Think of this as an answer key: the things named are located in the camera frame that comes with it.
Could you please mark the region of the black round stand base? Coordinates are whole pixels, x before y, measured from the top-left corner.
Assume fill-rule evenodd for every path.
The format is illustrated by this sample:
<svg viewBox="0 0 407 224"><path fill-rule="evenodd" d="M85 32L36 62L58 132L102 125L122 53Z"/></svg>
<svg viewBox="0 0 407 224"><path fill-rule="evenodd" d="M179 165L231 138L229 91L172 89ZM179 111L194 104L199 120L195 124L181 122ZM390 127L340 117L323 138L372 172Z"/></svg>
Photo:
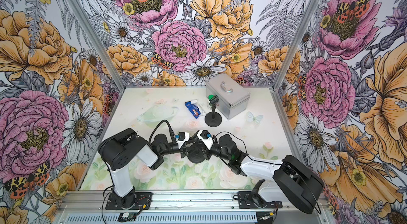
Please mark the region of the black round stand base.
<svg viewBox="0 0 407 224"><path fill-rule="evenodd" d="M205 115L205 123L207 126L209 127L217 127L221 124L222 122L222 116L215 112L210 112L208 114Z"/></svg>

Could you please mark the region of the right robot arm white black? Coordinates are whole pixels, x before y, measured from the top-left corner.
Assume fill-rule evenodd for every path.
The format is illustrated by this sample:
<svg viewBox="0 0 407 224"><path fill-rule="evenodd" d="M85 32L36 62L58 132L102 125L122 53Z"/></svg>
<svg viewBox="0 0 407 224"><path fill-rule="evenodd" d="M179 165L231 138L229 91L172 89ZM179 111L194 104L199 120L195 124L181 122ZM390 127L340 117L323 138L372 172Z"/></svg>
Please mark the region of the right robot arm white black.
<svg viewBox="0 0 407 224"><path fill-rule="evenodd" d="M323 191L322 180L292 155L282 160L266 160L250 156L238 149L234 136L224 132L218 140L206 130L197 131L192 141L197 144L200 159L213 156L221 159L236 175L257 177L258 183L252 190L252 200L259 207L275 201L272 187L276 184L288 201L301 212L321 213L318 199Z"/></svg>

